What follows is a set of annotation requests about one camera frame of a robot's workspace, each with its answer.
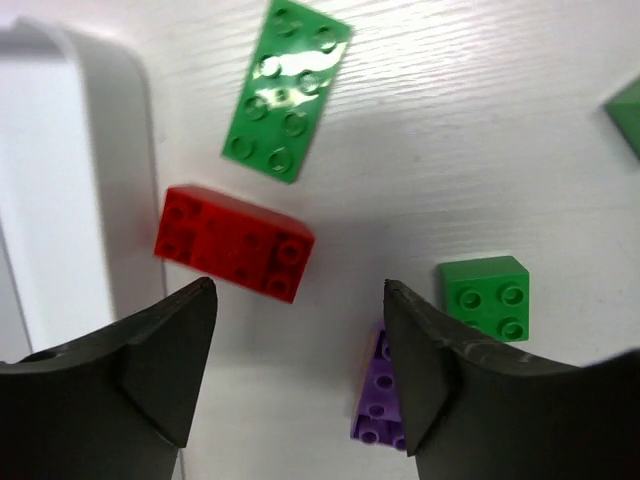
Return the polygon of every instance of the lego stud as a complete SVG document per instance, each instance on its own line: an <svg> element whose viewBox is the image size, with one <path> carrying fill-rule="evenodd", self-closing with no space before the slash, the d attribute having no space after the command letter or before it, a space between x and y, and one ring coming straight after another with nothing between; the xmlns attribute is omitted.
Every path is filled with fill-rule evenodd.
<svg viewBox="0 0 640 480"><path fill-rule="evenodd" d="M513 342L524 336L524 328L515 317L505 318L498 325L498 334L506 341Z"/></svg>
<svg viewBox="0 0 640 480"><path fill-rule="evenodd" d="M182 207L178 205L169 207L167 209L167 215L169 216L169 219L174 223L181 222L187 216Z"/></svg>
<svg viewBox="0 0 640 480"><path fill-rule="evenodd" d="M264 98L254 96L244 102L244 114L249 120L260 120L267 115L267 102Z"/></svg>
<svg viewBox="0 0 640 480"><path fill-rule="evenodd" d="M291 153L284 147L277 149L269 156L269 168L275 173L286 173L292 163Z"/></svg>
<svg viewBox="0 0 640 480"><path fill-rule="evenodd" d="M500 289L498 298L505 305L515 307L524 302L525 293L524 290L515 283L509 283Z"/></svg>
<svg viewBox="0 0 640 480"><path fill-rule="evenodd" d="M284 133L290 137L297 137L307 129L307 116L304 113L289 112L282 121Z"/></svg>
<svg viewBox="0 0 640 480"><path fill-rule="evenodd" d="M274 55L266 55L262 57L258 68L260 69L261 75L269 78L276 78L282 71L280 59Z"/></svg>
<svg viewBox="0 0 640 480"><path fill-rule="evenodd" d="M303 248L302 244L297 240L289 239L285 240L278 247L276 258L280 263L287 266L293 266L297 264L302 258Z"/></svg>
<svg viewBox="0 0 640 480"><path fill-rule="evenodd" d="M234 155L244 160L249 158L255 150L255 141L248 137L236 137L231 140L231 150Z"/></svg>
<svg viewBox="0 0 640 480"><path fill-rule="evenodd" d="M407 450L407 444L404 441L404 435L396 437L393 439L393 446L396 450L400 452L404 452Z"/></svg>
<svg viewBox="0 0 640 480"><path fill-rule="evenodd" d="M336 34L329 27L320 27L314 40L322 53L331 53L338 44Z"/></svg>
<svg viewBox="0 0 640 480"><path fill-rule="evenodd" d="M482 305L482 297L472 288L465 288L458 296L458 303L465 310L475 310Z"/></svg>
<svg viewBox="0 0 640 480"><path fill-rule="evenodd" d="M296 32L299 22L295 20L295 16L289 10L280 8L271 17L271 24L275 28L276 35L289 37Z"/></svg>
<svg viewBox="0 0 640 480"><path fill-rule="evenodd" d="M404 433L402 433L402 426L399 423L391 426L391 445L401 452L404 452L407 449L407 445L404 441Z"/></svg>
<svg viewBox="0 0 640 480"><path fill-rule="evenodd" d="M267 282L267 292L274 297L284 297L290 288L291 282L289 277L284 274L274 275Z"/></svg>
<svg viewBox="0 0 640 480"><path fill-rule="evenodd" d="M371 418L380 418L384 415L384 407L382 405L369 405L369 408L367 409L367 411L369 412L369 416Z"/></svg>
<svg viewBox="0 0 640 480"><path fill-rule="evenodd" d="M391 361L391 348L389 347L389 342L387 341L387 339L385 338L382 341L382 358L384 358L387 361Z"/></svg>
<svg viewBox="0 0 640 480"><path fill-rule="evenodd" d="M372 445L380 441L379 422L368 418L358 425L358 438L361 442Z"/></svg>
<svg viewBox="0 0 640 480"><path fill-rule="evenodd" d="M391 390L393 388L393 378L389 375L380 375L375 379L375 386L378 390Z"/></svg>
<svg viewBox="0 0 640 480"><path fill-rule="evenodd" d="M298 87L305 95L315 95L320 90L320 75L305 70L298 76Z"/></svg>

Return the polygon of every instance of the white table surface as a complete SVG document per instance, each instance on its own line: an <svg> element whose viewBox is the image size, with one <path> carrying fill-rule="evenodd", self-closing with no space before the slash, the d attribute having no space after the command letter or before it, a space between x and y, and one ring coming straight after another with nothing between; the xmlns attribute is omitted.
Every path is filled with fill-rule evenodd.
<svg viewBox="0 0 640 480"><path fill-rule="evenodd" d="M640 163L600 109L640 75L637 0L306 2L355 35L291 186L219 155L267 3L0 0L138 54L161 192L197 181L317 235L292 306L218 282L188 480L417 478L348 439L385 277L433 299L439 262L513 254L522 348L586 364L640 345ZM167 269L171 290L196 276Z"/></svg>

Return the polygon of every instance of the white plastic object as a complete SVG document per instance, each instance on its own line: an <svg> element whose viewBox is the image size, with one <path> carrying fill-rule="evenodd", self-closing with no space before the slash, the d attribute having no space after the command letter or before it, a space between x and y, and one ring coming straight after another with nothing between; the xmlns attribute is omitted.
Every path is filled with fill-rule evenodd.
<svg viewBox="0 0 640 480"><path fill-rule="evenodd" d="M0 105L0 280L13 278L33 351L161 299L140 65L109 42L4 17Z"/></svg>

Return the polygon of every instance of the green 2x4 lego brick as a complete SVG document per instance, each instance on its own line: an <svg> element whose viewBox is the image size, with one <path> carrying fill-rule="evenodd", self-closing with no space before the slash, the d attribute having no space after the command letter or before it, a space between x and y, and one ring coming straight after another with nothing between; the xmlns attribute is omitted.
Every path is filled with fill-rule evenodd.
<svg viewBox="0 0 640 480"><path fill-rule="evenodd" d="M605 110L640 159L640 78L609 100Z"/></svg>
<svg viewBox="0 0 640 480"><path fill-rule="evenodd" d="M498 340L529 338L529 272L513 257L439 265L444 310Z"/></svg>
<svg viewBox="0 0 640 480"><path fill-rule="evenodd" d="M350 35L343 23L274 0L222 154L293 183Z"/></svg>

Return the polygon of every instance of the green lego brick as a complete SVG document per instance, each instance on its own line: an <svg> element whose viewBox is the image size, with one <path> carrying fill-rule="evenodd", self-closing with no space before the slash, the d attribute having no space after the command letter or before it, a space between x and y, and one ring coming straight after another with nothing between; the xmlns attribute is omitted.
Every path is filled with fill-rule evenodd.
<svg viewBox="0 0 640 480"><path fill-rule="evenodd" d="M640 159L640 78L609 100L605 110Z"/></svg>
<svg viewBox="0 0 640 480"><path fill-rule="evenodd" d="M529 272L513 257L439 265L443 308L504 342L529 338Z"/></svg>
<svg viewBox="0 0 640 480"><path fill-rule="evenodd" d="M293 183L350 36L344 23L274 0L222 155Z"/></svg>

